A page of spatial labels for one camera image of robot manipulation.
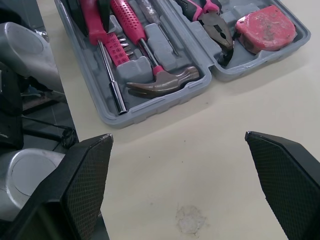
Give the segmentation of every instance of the gray plastic tool case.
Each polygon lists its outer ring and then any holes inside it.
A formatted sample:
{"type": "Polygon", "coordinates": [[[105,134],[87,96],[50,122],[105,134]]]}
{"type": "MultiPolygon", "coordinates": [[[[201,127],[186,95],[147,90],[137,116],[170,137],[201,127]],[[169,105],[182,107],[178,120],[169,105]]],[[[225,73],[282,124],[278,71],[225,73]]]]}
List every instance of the gray plastic tool case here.
{"type": "MultiPolygon", "coordinates": [[[[200,79],[188,83],[178,92],[154,99],[130,95],[126,88],[127,82],[151,83],[153,74],[148,59],[142,56],[140,50],[127,38],[134,52],[134,57],[131,61],[114,69],[113,73],[120,84],[129,112],[117,115],[108,87],[108,76],[97,47],[92,46],[88,38],[82,34],[61,0],[55,0],[95,107],[101,119],[117,129],[140,123],[150,116],[165,112],[175,105],[183,104],[200,95],[210,84],[212,76],[214,79],[228,82],[248,75],[267,64],[280,61],[297,51],[311,37],[309,30],[279,0],[220,0],[222,4],[221,17],[227,22],[231,33],[234,32],[238,19],[269,5],[275,5],[281,9],[296,27],[296,37],[293,43],[275,52],[263,50],[254,55],[245,50],[238,40],[235,40],[233,57],[227,67],[222,67],[217,62],[222,52],[220,46],[208,36],[198,21],[190,22],[188,20],[175,1],[151,0],[179,56],[173,54],[172,48],[159,27],[146,20],[136,1],[128,2],[145,26],[148,45],[164,69],[170,73],[178,74],[187,66],[195,66],[200,72],[200,79]]],[[[123,34],[114,15],[110,16],[109,32],[123,34]]]]}

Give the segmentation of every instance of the tool kit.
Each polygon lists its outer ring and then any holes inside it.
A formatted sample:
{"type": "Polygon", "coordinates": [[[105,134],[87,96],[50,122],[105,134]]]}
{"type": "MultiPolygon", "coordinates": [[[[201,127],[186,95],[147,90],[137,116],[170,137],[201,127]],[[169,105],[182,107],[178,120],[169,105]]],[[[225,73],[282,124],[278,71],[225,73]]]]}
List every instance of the tool kit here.
{"type": "Polygon", "coordinates": [[[55,3],[95,107],[117,129],[189,101],[211,80],[280,61],[311,37],[280,0],[55,3]]]}

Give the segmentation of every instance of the pink screwdriver handle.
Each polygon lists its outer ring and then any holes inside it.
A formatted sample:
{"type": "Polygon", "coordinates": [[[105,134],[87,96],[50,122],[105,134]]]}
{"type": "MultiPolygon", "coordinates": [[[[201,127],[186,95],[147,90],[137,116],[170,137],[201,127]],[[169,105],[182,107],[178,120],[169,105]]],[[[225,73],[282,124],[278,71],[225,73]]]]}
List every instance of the pink screwdriver handle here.
{"type": "Polygon", "coordinates": [[[131,42],[138,45],[140,39],[147,40],[144,27],[125,0],[111,0],[110,6],[131,42]]]}
{"type": "Polygon", "coordinates": [[[107,33],[102,25],[97,0],[79,0],[79,2],[88,28],[90,43],[94,46],[98,45],[98,41],[106,44],[107,33]]]}

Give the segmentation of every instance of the white table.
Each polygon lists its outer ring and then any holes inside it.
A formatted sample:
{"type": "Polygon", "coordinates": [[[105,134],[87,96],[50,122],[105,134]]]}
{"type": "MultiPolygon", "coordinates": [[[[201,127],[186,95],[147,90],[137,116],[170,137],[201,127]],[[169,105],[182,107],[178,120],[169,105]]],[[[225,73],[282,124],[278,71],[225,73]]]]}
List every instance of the white table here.
{"type": "Polygon", "coordinates": [[[320,2],[283,2],[312,32],[297,53],[115,130],[98,116],[54,1],[38,0],[79,139],[114,136],[101,207],[111,240],[287,239],[244,140],[246,131],[282,136],[320,159],[320,2]],[[205,218],[196,234],[177,226],[187,206],[205,218]]]}

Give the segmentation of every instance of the pliers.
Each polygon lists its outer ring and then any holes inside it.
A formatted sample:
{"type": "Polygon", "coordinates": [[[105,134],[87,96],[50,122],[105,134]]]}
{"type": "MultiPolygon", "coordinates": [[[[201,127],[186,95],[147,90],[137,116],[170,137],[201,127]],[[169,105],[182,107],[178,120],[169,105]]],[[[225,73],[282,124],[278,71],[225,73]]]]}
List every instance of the pliers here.
{"type": "Polygon", "coordinates": [[[210,38],[216,41],[225,54],[233,51],[234,41],[229,27],[219,16],[222,5],[218,0],[175,0],[191,22],[199,21],[210,38]]]}

